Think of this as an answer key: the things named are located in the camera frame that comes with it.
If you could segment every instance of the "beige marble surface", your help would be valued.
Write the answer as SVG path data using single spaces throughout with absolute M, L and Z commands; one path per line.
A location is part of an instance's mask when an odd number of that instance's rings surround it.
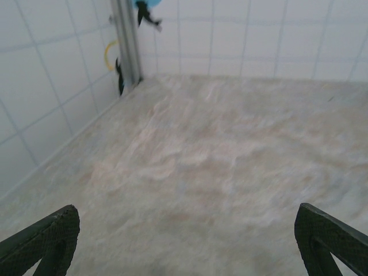
M 74 204 L 69 275 L 306 275 L 301 202 L 368 233 L 367 91 L 147 79 L 1 202 L 0 239 Z

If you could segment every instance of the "yellow cable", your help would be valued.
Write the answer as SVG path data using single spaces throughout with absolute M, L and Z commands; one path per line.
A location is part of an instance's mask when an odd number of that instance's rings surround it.
M 107 68 L 109 69 L 109 71 L 113 71 L 114 68 L 115 68 L 115 66 L 113 66 L 113 65 L 111 65 L 109 63 L 108 52 L 110 50 L 110 47 L 111 46 L 114 46 L 115 44 L 117 44 L 117 42 L 118 42 L 117 40 L 114 40 L 114 41 L 110 42 L 109 45 L 105 49 L 105 55 L 104 55 L 104 57 L 105 57 L 105 63 L 106 63 Z

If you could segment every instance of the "marble floor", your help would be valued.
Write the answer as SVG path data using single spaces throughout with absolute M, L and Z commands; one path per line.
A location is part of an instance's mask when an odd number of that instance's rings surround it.
M 301 202 L 368 233 L 368 84 L 161 75 L 1 202 L 0 239 L 74 204 L 68 275 L 306 275 Z

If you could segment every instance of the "blue object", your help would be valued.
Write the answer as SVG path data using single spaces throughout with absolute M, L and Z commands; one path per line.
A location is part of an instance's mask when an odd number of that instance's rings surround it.
M 137 6 L 136 6 L 137 1 L 139 1 L 139 0 L 132 0 L 134 8 L 137 8 Z M 147 3 L 147 6 L 149 8 L 157 6 L 161 2 L 161 0 L 144 0 L 144 1 Z

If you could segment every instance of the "white tile wall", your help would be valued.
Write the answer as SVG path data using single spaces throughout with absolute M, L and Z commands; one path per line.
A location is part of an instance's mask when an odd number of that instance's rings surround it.
M 0 1 L 0 197 L 117 99 L 111 13 L 109 0 Z
M 368 62 L 366 0 L 162 0 L 151 12 L 162 31 L 137 28 L 150 75 L 343 81 L 362 79 Z

